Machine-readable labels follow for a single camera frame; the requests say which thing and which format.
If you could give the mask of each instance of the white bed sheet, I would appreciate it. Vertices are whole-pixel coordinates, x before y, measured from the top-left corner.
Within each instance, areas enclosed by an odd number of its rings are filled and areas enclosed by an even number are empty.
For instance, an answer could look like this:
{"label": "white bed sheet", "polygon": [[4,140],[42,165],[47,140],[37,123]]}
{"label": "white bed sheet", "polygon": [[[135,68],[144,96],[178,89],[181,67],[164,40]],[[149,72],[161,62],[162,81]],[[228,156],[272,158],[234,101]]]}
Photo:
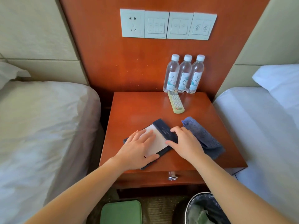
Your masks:
{"label": "white bed sheet", "polygon": [[9,82],[0,91],[0,223],[24,223],[86,175],[100,118],[90,87]]}
{"label": "white bed sheet", "polygon": [[214,107],[245,158],[237,179],[287,217],[299,222],[299,130],[261,87],[236,87]]}

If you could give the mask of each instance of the black trash bag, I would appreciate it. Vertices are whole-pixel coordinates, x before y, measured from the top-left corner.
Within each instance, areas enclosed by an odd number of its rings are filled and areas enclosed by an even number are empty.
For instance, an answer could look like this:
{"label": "black trash bag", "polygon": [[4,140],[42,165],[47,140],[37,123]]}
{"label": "black trash bag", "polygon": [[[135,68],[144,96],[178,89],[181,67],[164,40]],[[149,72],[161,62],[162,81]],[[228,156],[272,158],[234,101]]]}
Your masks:
{"label": "black trash bag", "polygon": [[230,221],[211,193],[200,193],[192,198],[186,212],[187,224],[190,224],[192,222],[189,219],[191,218],[190,215],[194,216],[194,211],[197,210],[198,216],[200,215],[200,209],[204,209],[205,211],[207,211],[206,215],[211,222],[215,224],[230,224]]}

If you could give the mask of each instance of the plastic water bottle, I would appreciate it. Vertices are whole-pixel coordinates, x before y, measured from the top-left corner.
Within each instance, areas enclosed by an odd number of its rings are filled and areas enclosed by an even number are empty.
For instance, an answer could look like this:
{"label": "plastic water bottle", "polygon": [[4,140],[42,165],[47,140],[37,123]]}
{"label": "plastic water bottle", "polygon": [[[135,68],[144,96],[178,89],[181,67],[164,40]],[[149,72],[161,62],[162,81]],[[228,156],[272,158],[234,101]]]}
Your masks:
{"label": "plastic water bottle", "polygon": [[178,93],[183,93],[185,91],[188,78],[191,72],[191,55],[185,55],[184,61],[180,64],[180,70],[178,72],[178,79],[176,81],[176,88],[175,90],[178,91]]}
{"label": "plastic water bottle", "polygon": [[167,93],[169,90],[174,91],[176,87],[176,80],[178,77],[178,71],[180,69],[180,65],[178,63],[180,56],[177,54],[173,54],[171,57],[171,61],[167,65],[166,75],[164,80],[163,91]]}
{"label": "plastic water bottle", "polygon": [[187,93],[195,93],[199,84],[202,72],[204,71],[204,55],[197,55],[196,62],[192,65],[191,73],[186,85]]}

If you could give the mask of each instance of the green lid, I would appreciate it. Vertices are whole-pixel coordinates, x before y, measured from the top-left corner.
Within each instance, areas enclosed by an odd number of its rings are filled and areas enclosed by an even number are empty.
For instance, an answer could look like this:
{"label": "green lid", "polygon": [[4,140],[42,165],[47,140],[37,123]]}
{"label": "green lid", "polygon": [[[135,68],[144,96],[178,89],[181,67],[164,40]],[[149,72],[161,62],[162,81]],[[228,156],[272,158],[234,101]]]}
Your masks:
{"label": "green lid", "polygon": [[140,202],[132,200],[104,205],[100,224],[142,224]]}

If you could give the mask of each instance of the metal drawer knob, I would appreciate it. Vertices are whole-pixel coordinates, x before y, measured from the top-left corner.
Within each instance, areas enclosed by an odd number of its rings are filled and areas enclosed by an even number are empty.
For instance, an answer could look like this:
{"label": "metal drawer knob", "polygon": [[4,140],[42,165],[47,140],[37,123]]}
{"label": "metal drawer knob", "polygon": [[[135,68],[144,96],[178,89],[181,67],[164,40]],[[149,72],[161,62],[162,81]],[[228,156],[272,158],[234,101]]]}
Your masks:
{"label": "metal drawer knob", "polygon": [[176,176],[176,173],[174,171],[169,172],[170,177],[168,178],[168,180],[170,181],[175,181],[178,179],[178,177]]}

